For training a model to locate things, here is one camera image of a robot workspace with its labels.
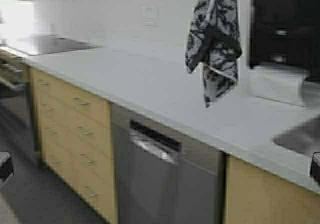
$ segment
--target stainless steel sink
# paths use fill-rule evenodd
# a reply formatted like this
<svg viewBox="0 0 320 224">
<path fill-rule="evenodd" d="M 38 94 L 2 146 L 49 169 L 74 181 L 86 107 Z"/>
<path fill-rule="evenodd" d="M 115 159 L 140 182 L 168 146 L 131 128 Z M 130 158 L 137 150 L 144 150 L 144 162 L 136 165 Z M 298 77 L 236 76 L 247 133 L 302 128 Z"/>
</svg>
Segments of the stainless steel sink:
<svg viewBox="0 0 320 224">
<path fill-rule="evenodd" d="M 273 142 L 312 158 L 315 152 L 320 152 L 320 116 L 276 136 Z"/>
</svg>

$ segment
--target wooden cabinet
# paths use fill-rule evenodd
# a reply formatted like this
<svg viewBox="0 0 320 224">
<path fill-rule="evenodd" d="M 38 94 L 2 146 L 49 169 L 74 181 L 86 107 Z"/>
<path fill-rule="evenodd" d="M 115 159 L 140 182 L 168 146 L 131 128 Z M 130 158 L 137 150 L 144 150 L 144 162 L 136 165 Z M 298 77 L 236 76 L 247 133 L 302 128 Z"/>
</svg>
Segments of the wooden cabinet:
<svg viewBox="0 0 320 224">
<path fill-rule="evenodd" d="M 320 195 L 230 156 L 225 224 L 318 224 Z"/>
<path fill-rule="evenodd" d="M 44 161 L 117 224 L 109 102 L 39 70 L 31 75 Z"/>
</svg>

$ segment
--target floor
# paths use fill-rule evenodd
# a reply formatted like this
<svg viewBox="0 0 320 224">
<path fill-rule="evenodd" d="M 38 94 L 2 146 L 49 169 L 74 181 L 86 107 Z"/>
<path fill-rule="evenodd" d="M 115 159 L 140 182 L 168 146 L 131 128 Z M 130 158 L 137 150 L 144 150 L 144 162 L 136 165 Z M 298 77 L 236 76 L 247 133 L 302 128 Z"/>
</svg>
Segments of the floor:
<svg viewBox="0 0 320 224">
<path fill-rule="evenodd" d="M 0 193 L 0 224 L 106 224 L 49 168 L 36 167 L 0 136 L 14 176 Z"/>
</svg>

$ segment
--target patterned dish towel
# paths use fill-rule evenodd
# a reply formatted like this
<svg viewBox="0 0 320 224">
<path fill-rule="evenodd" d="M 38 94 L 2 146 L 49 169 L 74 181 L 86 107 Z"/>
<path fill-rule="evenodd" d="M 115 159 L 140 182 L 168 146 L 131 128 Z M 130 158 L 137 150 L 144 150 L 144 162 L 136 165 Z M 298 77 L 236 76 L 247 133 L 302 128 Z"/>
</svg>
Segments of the patterned dish towel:
<svg viewBox="0 0 320 224">
<path fill-rule="evenodd" d="M 191 74 L 203 63 L 205 106 L 237 84 L 240 46 L 237 0 L 198 0 L 193 12 L 185 62 Z"/>
</svg>

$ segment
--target black cooktop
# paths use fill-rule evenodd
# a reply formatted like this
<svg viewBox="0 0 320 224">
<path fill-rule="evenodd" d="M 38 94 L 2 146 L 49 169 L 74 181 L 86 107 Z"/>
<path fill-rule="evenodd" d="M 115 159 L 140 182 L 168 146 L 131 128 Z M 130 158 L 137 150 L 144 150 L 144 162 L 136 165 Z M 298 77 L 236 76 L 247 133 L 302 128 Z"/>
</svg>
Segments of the black cooktop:
<svg viewBox="0 0 320 224">
<path fill-rule="evenodd" d="M 54 35 L 32 36 L 17 40 L 10 40 L 7 42 L 6 46 L 28 56 L 70 52 L 99 47 Z"/>
</svg>

